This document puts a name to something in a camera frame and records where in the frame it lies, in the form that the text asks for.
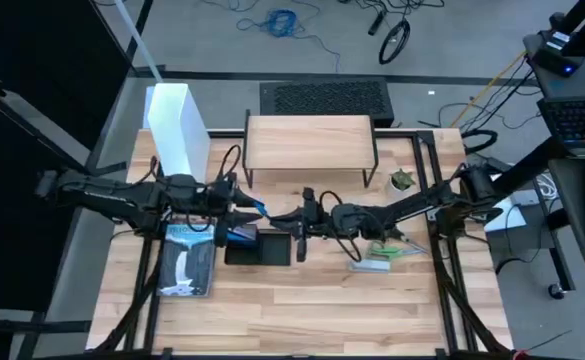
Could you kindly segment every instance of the gray floor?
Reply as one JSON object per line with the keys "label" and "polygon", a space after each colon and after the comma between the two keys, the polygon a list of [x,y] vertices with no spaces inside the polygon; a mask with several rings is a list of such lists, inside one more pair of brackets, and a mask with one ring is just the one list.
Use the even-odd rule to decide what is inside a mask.
{"label": "gray floor", "polygon": [[[376,57],[385,25],[375,37],[367,35],[374,19],[372,10],[361,10],[354,3],[336,0],[306,0],[319,5],[320,15],[305,23],[308,34],[319,35],[326,46],[341,53],[341,72],[360,74],[400,74],[430,76],[492,77],[523,50],[521,39],[547,27],[548,16],[564,11],[575,2],[524,0],[460,0],[449,1],[444,9],[422,8],[409,17],[412,35],[404,52],[391,64],[381,66]],[[126,3],[132,17],[138,16],[142,1]],[[311,8],[289,0],[262,1],[242,14],[224,11],[199,1],[156,0],[143,38],[159,64],[170,69],[189,71],[314,72],[334,71],[334,57],[325,53],[313,40],[275,39],[258,30],[240,32],[235,23],[243,17],[263,19],[273,7],[289,7],[303,19],[314,13]],[[123,47],[130,39],[114,7],[102,7],[102,13]],[[145,65],[136,56],[135,65]],[[519,72],[519,77],[527,66]],[[102,165],[126,160],[131,156],[136,130],[141,126],[145,87],[149,79],[129,79],[118,104],[116,121],[101,159]],[[258,83],[249,81],[188,81],[197,105],[209,128],[242,126],[246,108],[258,113]],[[421,127],[418,120],[436,122],[438,109],[447,103],[466,102],[481,87],[452,85],[392,84],[389,86],[395,117],[405,128]],[[518,124],[536,113],[536,97],[514,96],[500,111],[509,124]],[[445,110],[445,125],[458,115],[461,107]],[[518,130],[508,130],[498,119],[488,125],[497,130],[499,141],[483,152],[504,162],[516,162],[549,136],[541,119],[530,121]],[[99,254],[99,240],[107,238],[111,229],[95,214],[87,214],[86,224],[99,229],[75,236],[77,254]],[[536,244],[536,229],[530,229],[528,243]],[[557,281],[547,251],[528,265],[513,263],[501,275],[499,284],[510,329],[517,348],[533,346],[555,334],[572,329],[572,333],[536,351],[535,354],[585,359],[585,265],[579,255],[571,230],[560,231],[577,291],[562,301],[552,300],[546,287]],[[495,261],[505,254],[495,252]],[[69,289],[56,299],[49,319],[77,319],[93,309],[98,291],[99,258],[94,263],[76,261],[64,268],[62,279]],[[81,311],[73,310],[72,278],[91,274],[93,285],[83,289]],[[72,352],[80,348],[81,338],[62,344],[55,336],[43,337],[38,355]]]}

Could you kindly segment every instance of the wooden tabletop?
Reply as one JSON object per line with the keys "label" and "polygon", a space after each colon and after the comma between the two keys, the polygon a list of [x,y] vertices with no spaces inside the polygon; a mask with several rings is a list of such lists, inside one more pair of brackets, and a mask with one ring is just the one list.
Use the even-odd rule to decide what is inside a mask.
{"label": "wooden tabletop", "polygon": [[372,122],[367,115],[250,116],[248,169],[371,169]]}
{"label": "wooden tabletop", "polygon": [[[465,158],[456,129],[433,130],[444,178]],[[241,139],[213,139],[208,177],[216,175],[227,149]],[[270,214],[301,205],[304,186],[332,190],[344,201],[383,205],[393,201],[385,191],[388,174],[402,168],[415,173],[411,144],[406,139],[378,139],[379,169],[368,189],[360,171],[261,171],[253,189],[237,169],[240,186],[263,199]],[[422,147],[432,184],[427,148]],[[128,181],[139,179],[156,154],[151,134],[139,132]],[[429,241],[423,216],[399,224],[409,238],[425,248]],[[268,227],[264,221],[259,227]],[[482,229],[468,232],[485,238]],[[127,310],[134,289],[142,241],[121,235],[112,241],[94,315],[88,348],[98,345]],[[357,240],[361,249],[367,242]],[[487,244],[458,241],[468,297],[476,313],[505,346],[512,342]],[[174,348],[195,354],[370,354],[428,355],[446,348],[432,259],[411,255],[392,262],[389,274],[352,273],[349,259],[333,240],[308,240],[307,260],[289,267],[227,266],[219,249],[209,298],[162,297],[154,350]],[[459,344],[463,347],[458,310],[454,307]],[[146,309],[140,319],[145,328]],[[143,331],[137,335],[140,346]]]}

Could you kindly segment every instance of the white box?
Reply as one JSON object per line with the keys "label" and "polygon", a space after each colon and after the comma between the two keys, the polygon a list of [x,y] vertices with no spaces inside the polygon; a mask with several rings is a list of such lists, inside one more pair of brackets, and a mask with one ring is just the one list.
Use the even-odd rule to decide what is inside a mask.
{"label": "white box", "polygon": [[188,85],[157,84],[148,123],[163,173],[189,174],[205,183],[210,136]]}

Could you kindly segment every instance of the blue cable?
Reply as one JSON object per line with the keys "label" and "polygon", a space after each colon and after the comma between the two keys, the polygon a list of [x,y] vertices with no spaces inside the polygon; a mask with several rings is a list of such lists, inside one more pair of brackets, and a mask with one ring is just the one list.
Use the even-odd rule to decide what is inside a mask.
{"label": "blue cable", "polygon": [[[210,0],[200,0],[200,1],[202,1],[206,4],[216,5],[218,7],[225,9],[225,10],[229,10],[229,11],[233,11],[233,12],[245,12],[245,11],[248,11],[248,10],[251,10],[252,8],[254,8],[254,6],[260,0],[255,0],[254,3],[252,3],[252,5],[250,5],[247,8],[244,8],[244,9],[239,9],[239,7],[240,7],[239,0],[237,0],[236,6],[232,6],[231,0],[228,0],[227,6],[225,6],[223,4],[212,2]],[[306,3],[306,2],[303,2],[301,0],[291,0],[291,1],[293,3],[296,3],[296,4],[312,7],[316,10],[316,13],[314,15],[306,18],[305,20],[303,20],[303,22],[309,21],[321,13],[321,8],[319,8],[316,5]],[[298,19],[297,15],[294,11],[289,10],[289,9],[272,9],[272,10],[268,11],[268,14],[266,15],[266,19],[263,22],[256,22],[250,18],[243,18],[243,19],[237,21],[237,23],[236,23],[236,28],[240,31],[246,31],[246,30],[249,30],[253,27],[258,28],[261,31],[265,31],[268,34],[270,34],[276,38],[289,37],[289,38],[297,39],[297,40],[316,39],[319,42],[319,45],[321,45],[321,47],[323,48],[323,50],[334,55],[334,57],[336,58],[336,62],[334,65],[334,71],[336,73],[339,72],[339,68],[341,67],[341,54],[336,52],[336,51],[330,50],[327,46],[325,46],[325,43],[318,35],[299,35],[299,34],[305,32],[305,27],[302,25],[301,21]]]}

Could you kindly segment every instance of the desk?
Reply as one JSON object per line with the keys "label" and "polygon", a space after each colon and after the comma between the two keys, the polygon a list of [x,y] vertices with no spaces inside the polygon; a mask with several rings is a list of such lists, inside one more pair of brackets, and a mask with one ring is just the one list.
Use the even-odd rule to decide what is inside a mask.
{"label": "desk", "polygon": [[[277,170],[261,171],[249,190],[242,169],[237,168],[240,186],[249,195],[262,198],[271,214],[301,205],[303,186],[317,192],[333,190],[344,201],[388,203],[383,192],[388,175],[399,167],[414,172],[415,160],[409,140],[379,138],[383,131],[402,130],[377,130],[379,173],[368,189],[361,184],[359,171]],[[432,132],[441,171],[447,178],[465,158],[461,137],[456,129]],[[209,179],[217,173],[226,150],[242,142],[241,138],[217,138],[223,133],[219,131],[211,142]],[[427,177],[432,181],[427,149],[421,148]],[[155,154],[151,134],[141,130],[128,181],[139,179]],[[425,225],[424,216],[418,216],[400,227],[413,241],[429,248]],[[259,226],[268,224],[261,221]],[[482,229],[473,226],[468,228],[472,235],[485,237]],[[357,243],[362,248],[367,245],[363,240]],[[122,235],[112,241],[88,348],[99,344],[128,308],[141,246],[142,240],[133,236]],[[471,305],[497,339],[511,347],[487,245],[461,238],[458,248]],[[346,270],[349,259],[335,241],[318,238],[308,240],[306,262],[293,260],[290,267],[226,266],[224,250],[218,250],[209,298],[160,298],[155,352],[173,347],[177,354],[427,355],[434,354],[435,348],[446,348],[429,255],[395,260],[390,274],[361,274]],[[145,314],[140,319],[141,329],[145,328]],[[461,321],[456,315],[456,333],[461,339]],[[138,334],[137,347],[141,346],[140,338]]]}

